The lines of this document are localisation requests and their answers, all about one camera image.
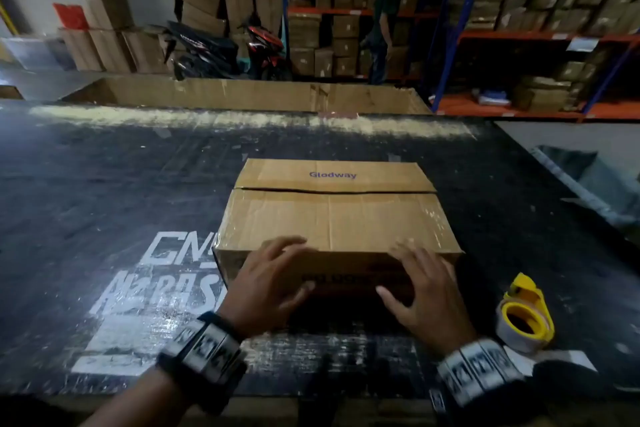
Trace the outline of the person's left hand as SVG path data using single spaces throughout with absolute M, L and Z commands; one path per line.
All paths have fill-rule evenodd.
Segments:
M 298 258 L 312 252 L 305 237 L 279 236 L 248 254 L 216 311 L 240 341 L 286 326 L 291 315 L 280 313 L 280 303 L 300 286 L 287 286 L 285 274 Z

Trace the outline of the person's right hand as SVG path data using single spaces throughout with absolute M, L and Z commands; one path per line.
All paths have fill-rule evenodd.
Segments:
M 414 325 L 403 326 L 430 352 L 445 358 L 480 336 L 470 321 L 460 289 L 455 292 L 446 287 L 445 260 L 428 250 L 435 264 L 435 277 L 427 279 L 417 266 L 412 245 L 416 244 L 400 241 L 388 252 L 401 263 L 414 290 Z

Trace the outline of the brown cardboard box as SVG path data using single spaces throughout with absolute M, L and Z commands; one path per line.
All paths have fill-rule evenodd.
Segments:
M 399 298 L 413 287 L 388 255 L 412 242 L 455 264 L 463 255 L 435 186 L 415 162 L 249 158 L 230 193 L 212 249 L 226 286 L 264 241 L 301 236 L 316 251 L 296 259 L 285 286 L 313 281 L 322 296 Z

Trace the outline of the person's right forearm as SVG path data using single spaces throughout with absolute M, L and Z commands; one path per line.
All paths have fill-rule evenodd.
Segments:
M 512 380 L 460 406 L 441 382 L 441 418 L 452 427 L 562 427 L 571 407 L 601 399 L 607 387 L 599 374 L 560 360 L 539 363 L 532 376 Z

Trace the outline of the person's left forearm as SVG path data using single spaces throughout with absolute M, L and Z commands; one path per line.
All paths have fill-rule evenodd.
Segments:
M 177 427 L 192 405 L 164 370 L 152 367 L 80 427 Z

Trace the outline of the yellow tape dispenser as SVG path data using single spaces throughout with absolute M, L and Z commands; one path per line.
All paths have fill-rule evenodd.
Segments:
M 556 329 L 541 289 L 518 273 L 495 310 L 495 334 L 512 350 L 532 355 L 553 341 Z

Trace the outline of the black wristband with marker tags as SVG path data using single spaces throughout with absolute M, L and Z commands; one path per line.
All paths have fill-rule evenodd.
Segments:
M 213 416 L 227 407 L 247 370 L 239 334 L 213 311 L 179 328 L 160 350 L 156 366 L 190 402 Z
M 439 379 L 457 407 L 464 408 L 504 387 L 524 383 L 504 348 L 492 339 L 470 342 L 437 366 Z

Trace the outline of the white paper sheet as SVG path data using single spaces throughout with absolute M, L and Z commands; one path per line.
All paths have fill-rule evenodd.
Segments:
M 533 353 L 521 353 L 504 346 L 508 358 L 516 369 L 527 377 L 532 377 L 535 366 L 540 363 L 562 363 L 579 366 L 595 373 L 598 372 L 584 351 L 579 350 L 539 350 Z

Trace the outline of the grey plastic bag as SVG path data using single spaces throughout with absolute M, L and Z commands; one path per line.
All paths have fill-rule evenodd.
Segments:
M 640 230 L 640 182 L 599 157 L 597 152 L 541 145 L 530 154 L 591 209 L 620 232 Z

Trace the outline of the blue and white packet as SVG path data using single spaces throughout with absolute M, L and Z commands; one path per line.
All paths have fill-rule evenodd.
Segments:
M 491 89 L 473 89 L 471 92 L 473 98 L 479 105 L 492 107 L 510 107 L 511 100 L 508 93 L 503 90 Z

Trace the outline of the large open cardboard box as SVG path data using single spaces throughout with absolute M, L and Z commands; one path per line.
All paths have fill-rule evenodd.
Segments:
M 317 114 L 430 115 L 414 89 L 318 82 L 266 82 L 160 75 L 103 77 L 63 97 L 65 103 Z

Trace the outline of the blue and orange shelving rack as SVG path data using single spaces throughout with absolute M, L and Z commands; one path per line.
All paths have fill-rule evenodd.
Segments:
M 460 37 L 468 17 L 463 11 L 459 24 L 448 25 L 447 0 L 424 0 L 438 9 L 418 92 L 429 110 L 437 115 L 479 116 L 498 118 L 541 118 L 573 121 L 621 120 L 640 121 L 640 93 L 630 101 L 603 97 L 620 69 L 632 56 L 640 56 L 640 37 L 600 39 L 596 48 L 612 49 L 610 62 L 604 68 L 590 96 L 576 112 L 530 113 L 510 107 L 479 105 L 473 89 L 503 90 L 508 93 L 519 79 L 537 73 L 549 62 L 557 62 L 574 37 L 590 35 L 515 34 L 487 32 Z

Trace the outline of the red and black scooter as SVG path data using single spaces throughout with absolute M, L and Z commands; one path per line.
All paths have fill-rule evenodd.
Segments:
M 250 66 L 248 75 L 252 80 L 291 82 L 291 64 L 285 58 L 282 40 L 262 26 L 254 10 L 239 26 L 248 36 L 246 47 Z

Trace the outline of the red sign board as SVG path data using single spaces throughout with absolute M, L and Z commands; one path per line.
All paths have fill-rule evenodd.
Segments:
M 81 5 L 53 3 L 53 9 L 60 19 L 61 26 L 71 30 L 89 30 L 90 25 Z

